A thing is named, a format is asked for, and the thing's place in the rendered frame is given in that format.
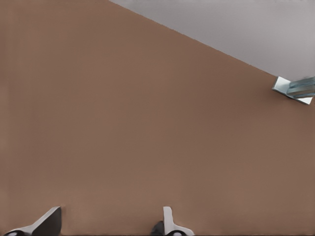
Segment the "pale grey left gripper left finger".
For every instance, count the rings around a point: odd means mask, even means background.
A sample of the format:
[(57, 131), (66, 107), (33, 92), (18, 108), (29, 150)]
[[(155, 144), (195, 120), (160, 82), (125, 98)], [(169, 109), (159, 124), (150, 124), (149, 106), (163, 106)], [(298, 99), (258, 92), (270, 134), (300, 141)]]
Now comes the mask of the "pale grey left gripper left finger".
[(52, 207), (33, 224), (13, 229), (3, 236), (59, 236), (62, 229), (62, 209)]

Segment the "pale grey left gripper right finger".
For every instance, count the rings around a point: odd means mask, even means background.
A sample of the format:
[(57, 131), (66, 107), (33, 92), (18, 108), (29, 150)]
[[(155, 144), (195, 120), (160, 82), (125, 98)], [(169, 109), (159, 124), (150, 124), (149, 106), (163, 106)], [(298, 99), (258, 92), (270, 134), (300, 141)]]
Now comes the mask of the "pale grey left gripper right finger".
[(194, 236), (194, 232), (191, 229), (176, 225), (173, 219), (172, 208), (164, 206), (163, 220), (153, 226), (150, 236)]

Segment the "silver frame post with foot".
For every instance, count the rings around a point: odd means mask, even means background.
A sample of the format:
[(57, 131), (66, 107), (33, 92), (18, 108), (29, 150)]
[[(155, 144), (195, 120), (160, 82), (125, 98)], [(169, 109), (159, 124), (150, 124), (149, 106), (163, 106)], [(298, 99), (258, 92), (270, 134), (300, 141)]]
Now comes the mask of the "silver frame post with foot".
[(278, 76), (272, 90), (302, 104), (310, 105), (315, 97), (315, 76), (298, 81), (290, 81)]

